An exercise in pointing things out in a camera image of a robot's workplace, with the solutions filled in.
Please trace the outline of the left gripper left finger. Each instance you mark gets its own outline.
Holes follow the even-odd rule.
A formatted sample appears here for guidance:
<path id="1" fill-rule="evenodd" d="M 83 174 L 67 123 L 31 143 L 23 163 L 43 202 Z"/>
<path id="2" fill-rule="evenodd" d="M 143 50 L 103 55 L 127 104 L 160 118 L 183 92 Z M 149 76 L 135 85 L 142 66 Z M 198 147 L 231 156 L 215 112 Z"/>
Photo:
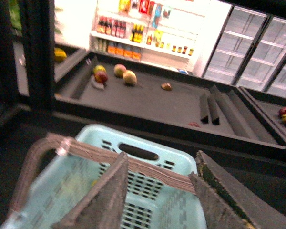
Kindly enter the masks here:
<path id="1" fill-rule="evenodd" d="M 120 153 L 86 196 L 53 229 L 118 229 L 128 184 L 128 156 Z"/>

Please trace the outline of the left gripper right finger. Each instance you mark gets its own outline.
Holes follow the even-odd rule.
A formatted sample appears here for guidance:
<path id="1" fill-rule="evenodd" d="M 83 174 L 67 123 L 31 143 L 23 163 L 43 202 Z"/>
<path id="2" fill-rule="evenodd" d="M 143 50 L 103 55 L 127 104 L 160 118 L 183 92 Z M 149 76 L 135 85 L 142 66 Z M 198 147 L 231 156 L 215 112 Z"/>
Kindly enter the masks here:
<path id="1" fill-rule="evenodd" d="M 199 150 L 189 178 L 209 229 L 286 229 L 286 217 Z"/>

